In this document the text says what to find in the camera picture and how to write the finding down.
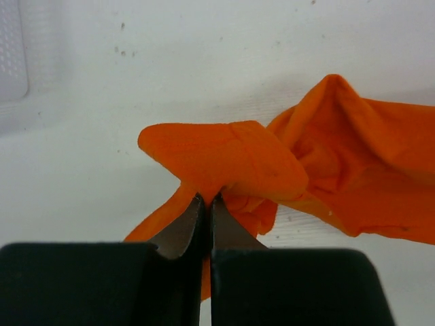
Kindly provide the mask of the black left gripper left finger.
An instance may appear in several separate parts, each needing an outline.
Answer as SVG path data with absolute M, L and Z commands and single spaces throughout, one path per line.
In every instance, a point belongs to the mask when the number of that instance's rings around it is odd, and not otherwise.
M 2 325 L 198 325 L 206 208 L 195 196 L 145 242 L 1 249 Z

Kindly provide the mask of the orange t shirt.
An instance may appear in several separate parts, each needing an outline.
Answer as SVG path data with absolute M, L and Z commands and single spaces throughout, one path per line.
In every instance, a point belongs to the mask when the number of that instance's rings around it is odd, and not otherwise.
M 129 241 L 157 235 L 194 195 L 210 205 L 222 194 L 252 236 L 271 231 L 282 205 L 352 237 L 434 243 L 434 108 L 363 98 L 340 75 L 267 126 L 155 124 L 137 143 L 180 184 Z

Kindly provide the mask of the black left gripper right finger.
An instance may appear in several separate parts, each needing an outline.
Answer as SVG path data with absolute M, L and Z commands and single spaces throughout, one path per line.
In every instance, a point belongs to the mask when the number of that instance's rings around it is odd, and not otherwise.
M 377 271 L 353 249 L 270 249 L 216 196 L 211 218 L 213 325 L 393 325 Z

